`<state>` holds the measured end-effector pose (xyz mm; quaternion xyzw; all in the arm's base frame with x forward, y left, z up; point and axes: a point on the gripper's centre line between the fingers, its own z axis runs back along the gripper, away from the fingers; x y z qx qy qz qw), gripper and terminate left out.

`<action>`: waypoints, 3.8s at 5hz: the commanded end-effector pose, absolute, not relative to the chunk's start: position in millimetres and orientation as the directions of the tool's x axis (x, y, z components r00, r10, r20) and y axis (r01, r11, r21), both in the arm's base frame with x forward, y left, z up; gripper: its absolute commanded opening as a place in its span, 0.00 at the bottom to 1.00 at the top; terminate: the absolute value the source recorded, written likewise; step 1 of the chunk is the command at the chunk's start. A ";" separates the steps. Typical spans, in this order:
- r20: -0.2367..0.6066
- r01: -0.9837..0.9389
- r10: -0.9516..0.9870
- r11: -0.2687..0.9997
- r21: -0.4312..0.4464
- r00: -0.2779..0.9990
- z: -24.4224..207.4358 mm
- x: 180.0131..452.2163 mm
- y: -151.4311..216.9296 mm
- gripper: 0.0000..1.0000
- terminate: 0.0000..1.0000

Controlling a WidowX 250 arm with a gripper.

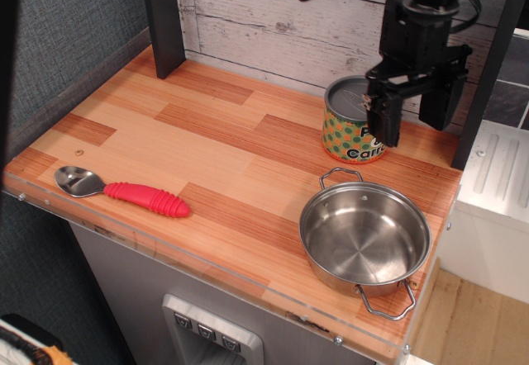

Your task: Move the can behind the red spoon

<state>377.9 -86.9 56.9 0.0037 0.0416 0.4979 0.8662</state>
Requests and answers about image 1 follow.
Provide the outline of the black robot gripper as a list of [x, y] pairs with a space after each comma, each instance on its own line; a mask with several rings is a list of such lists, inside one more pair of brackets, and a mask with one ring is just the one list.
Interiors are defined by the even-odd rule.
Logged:
[[382, 61], [367, 74], [363, 95], [369, 133], [397, 147], [402, 97], [421, 96], [419, 120], [444, 130], [451, 122], [465, 85], [472, 49], [449, 46], [451, 34], [474, 24], [453, 26], [459, 0], [386, 0], [379, 42]]

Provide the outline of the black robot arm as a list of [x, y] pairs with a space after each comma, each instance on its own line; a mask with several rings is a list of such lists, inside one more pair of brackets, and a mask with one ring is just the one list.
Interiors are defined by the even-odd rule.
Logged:
[[[479, 0], [469, 0], [477, 13]], [[462, 95], [472, 53], [468, 45], [450, 46], [450, 35], [472, 26], [476, 17], [453, 25], [459, 0], [386, 0], [379, 53], [381, 62], [367, 74], [364, 105], [369, 132], [379, 142], [399, 142], [403, 103], [419, 97], [419, 119], [444, 130]]]

